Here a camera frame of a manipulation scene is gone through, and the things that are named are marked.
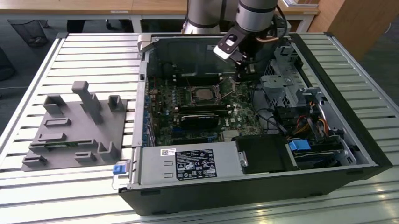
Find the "blue tab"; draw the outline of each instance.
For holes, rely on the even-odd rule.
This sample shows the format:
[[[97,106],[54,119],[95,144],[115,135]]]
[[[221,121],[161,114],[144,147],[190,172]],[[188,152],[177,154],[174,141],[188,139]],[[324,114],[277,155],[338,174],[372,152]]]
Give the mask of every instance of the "blue tab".
[[[290,148],[290,151],[310,150],[310,146],[306,140],[293,140],[288,143],[288,146]]]
[[[125,165],[114,165],[113,166],[113,170],[111,170],[113,174],[125,174]]]

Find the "white cable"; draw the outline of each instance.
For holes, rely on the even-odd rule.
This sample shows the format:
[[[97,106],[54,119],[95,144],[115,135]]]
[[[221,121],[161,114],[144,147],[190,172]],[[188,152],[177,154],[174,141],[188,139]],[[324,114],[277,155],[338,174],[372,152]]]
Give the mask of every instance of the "white cable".
[[[386,29],[386,31],[384,32],[384,34],[389,31],[390,26],[392,26],[392,23],[389,23],[388,29]]]
[[[7,89],[25,89],[25,88],[27,88],[27,86],[3,87],[3,88],[0,88],[0,90],[7,90]]]

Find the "slotted metal surface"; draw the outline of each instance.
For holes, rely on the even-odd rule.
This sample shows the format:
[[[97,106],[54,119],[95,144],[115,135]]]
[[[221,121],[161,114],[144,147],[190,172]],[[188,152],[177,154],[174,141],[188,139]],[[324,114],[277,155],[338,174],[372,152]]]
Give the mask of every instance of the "slotted metal surface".
[[[70,34],[66,39],[55,39],[31,82],[31,97],[26,93],[18,106],[21,112],[15,112],[0,139],[0,144],[3,143],[0,223],[394,222],[399,218],[397,108],[333,40],[322,34],[302,34],[301,37],[393,168],[368,180],[348,184],[326,196],[149,217],[138,216],[111,189],[111,166],[19,171],[27,144],[45,112],[41,106],[45,95],[55,93],[65,101],[78,100],[70,92],[74,80],[90,83],[89,91],[95,92],[98,99],[118,94],[129,100],[122,157],[130,155],[138,76],[137,35]],[[310,72],[305,73],[314,84]]]

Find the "power supply label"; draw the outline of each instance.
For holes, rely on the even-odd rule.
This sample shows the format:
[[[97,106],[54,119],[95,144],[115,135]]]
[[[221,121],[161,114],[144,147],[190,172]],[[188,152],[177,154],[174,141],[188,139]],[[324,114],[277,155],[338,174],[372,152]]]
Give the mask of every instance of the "power supply label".
[[[213,150],[174,152],[178,181],[217,177]]]

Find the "gray plastic holder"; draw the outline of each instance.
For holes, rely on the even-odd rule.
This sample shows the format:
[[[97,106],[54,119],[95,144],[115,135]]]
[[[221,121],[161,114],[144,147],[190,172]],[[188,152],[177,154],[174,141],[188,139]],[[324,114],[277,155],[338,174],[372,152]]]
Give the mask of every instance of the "gray plastic holder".
[[[126,100],[111,95],[97,100],[86,81],[75,81],[71,92],[81,102],[49,95],[43,115],[22,171],[114,164],[119,159]]]

